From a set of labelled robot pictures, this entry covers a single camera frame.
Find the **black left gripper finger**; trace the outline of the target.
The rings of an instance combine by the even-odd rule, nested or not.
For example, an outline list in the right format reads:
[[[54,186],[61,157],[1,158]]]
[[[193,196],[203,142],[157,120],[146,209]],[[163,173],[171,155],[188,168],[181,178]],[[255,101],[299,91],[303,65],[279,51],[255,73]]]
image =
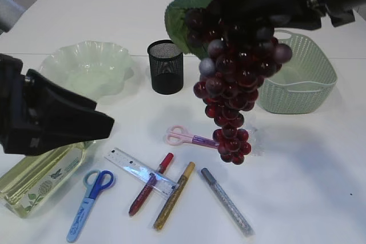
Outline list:
[[[30,96],[34,99],[40,99],[41,92],[48,89],[60,96],[62,99],[68,100],[71,103],[75,103],[78,106],[85,107],[90,110],[95,110],[97,107],[97,103],[94,100],[86,98],[55,84],[34,69],[28,69],[26,77],[31,80],[29,91]]]
[[[47,115],[40,123],[38,153],[74,143],[109,138],[114,119],[98,111],[68,110]]]

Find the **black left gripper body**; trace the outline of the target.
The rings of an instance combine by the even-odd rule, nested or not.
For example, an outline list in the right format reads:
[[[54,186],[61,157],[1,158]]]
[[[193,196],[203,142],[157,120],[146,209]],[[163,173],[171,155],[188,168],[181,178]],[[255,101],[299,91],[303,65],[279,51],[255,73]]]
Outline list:
[[[23,62],[1,54],[1,146],[6,154],[41,155],[42,130],[35,111],[36,92],[43,76]]]

